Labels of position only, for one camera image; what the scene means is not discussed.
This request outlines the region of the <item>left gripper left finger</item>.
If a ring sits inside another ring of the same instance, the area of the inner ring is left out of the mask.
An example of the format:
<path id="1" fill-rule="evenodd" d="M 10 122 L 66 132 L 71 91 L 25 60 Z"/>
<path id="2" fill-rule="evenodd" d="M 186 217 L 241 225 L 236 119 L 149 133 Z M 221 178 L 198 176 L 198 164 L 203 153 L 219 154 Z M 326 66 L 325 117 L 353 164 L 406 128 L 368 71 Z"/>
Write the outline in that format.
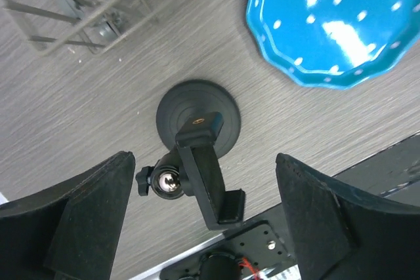
<path id="1" fill-rule="evenodd" d="M 120 151 L 2 204 L 1 278 L 109 279 L 134 171 L 134 155 Z"/>

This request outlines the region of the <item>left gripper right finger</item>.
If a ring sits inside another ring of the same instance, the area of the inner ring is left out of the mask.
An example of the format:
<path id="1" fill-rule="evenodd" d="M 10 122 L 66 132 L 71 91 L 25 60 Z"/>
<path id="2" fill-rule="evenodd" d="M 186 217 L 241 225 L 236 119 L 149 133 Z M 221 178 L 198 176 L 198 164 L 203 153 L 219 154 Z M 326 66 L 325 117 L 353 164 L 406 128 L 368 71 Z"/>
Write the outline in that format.
<path id="1" fill-rule="evenodd" d="M 280 153 L 276 176 L 302 279 L 418 279 L 419 207 Z"/>

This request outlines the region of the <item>black phone stand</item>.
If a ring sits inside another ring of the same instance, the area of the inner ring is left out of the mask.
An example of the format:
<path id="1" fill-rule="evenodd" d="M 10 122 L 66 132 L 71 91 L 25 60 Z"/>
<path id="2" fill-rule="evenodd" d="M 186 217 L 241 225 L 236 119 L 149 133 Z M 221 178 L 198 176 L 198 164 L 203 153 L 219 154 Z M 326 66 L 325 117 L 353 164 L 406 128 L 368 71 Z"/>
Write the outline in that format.
<path id="1" fill-rule="evenodd" d="M 219 158 L 236 144 L 241 123 L 234 98 L 212 81 L 193 79 L 169 89 L 156 111 L 157 132 L 169 151 L 136 174 L 138 194 L 195 197 L 207 229 L 240 226 L 245 192 L 226 190 Z"/>

